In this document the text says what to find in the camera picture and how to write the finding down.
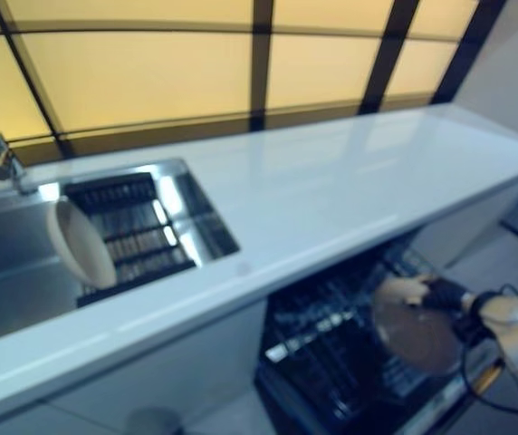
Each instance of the frosted window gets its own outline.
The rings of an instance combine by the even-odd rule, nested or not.
[[[249,111],[251,36],[25,34],[68,131]]]
[[[0,131],[8,140],[49,133],[3,36],[0,36]]]
[[[421,0],[408,35],[459,40],[477,6],[477,0]]]
[[[406,40],[390,77],[386,95],[433,93],[456,47],[456,43]]]
[[[381,34],[393,0],[276,0],[273,27],[354,30]]]
[[[251,24],[251,0],[11,0],[19,24],[31,21],[179,21]]]
[[[378,47],[376,38],[274,35],[267,108],[360,100]]]

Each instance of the cable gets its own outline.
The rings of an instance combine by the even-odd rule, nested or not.
[[[470,347],[470,343],[472,341],[473,340],[468,340],[468,342],[463,346],[462,357],[461,357],[461,360],[460,360],[460,375],[462,376],[462,380],[465,383],[466,390],[475,399],[477,399],[478,401],[480,401],[481,403],[483,403],[483,404],[485,404],[487,406],[490,406],[491,408],[494,408],[494,409],[496,409],[498,411],[503,411],[503,412],[508,412],[508,413],[511,413],[511,414],[518,415],[518,409],[511,408],[509,406],[504,406],[504,405],[501,405],[499,403],[494,403],[493,401],[489,401],[488,399],[483,397],[481,394],[479,394],[478,391],[475,391],[475,389],[473,388],[472,383],[470,383],[470,381],[468,381],[468,375],[466,374],[466,359],[467,359],[467,356],[468,356],[468,350],[469,350],[469,347]]]
[[[503,284],[499,290],[499,293],[504,295],[506,293],[505,290],[510,290],[514,293],[514,295],[518,296],[518,289],[512,284]]]

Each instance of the white bowl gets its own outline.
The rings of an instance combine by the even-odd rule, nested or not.
[[[100,234],[68,199],[50,206],[46,217],[50,240],[70,271],[96,288],[116,284],[116,269]]]

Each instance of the wall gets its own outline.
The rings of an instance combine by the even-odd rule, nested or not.
[[[455,104],[518,131],[518,0],[509,0]]]

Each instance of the dishwasher rack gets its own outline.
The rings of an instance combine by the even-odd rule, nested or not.
[[[406,365],[373,327],[372,295],[384,279],[436,273],[407,248],[413,236],[270,296],[257,383],[280,414],[300,422],[282,433],[394,433],[451,379]]]

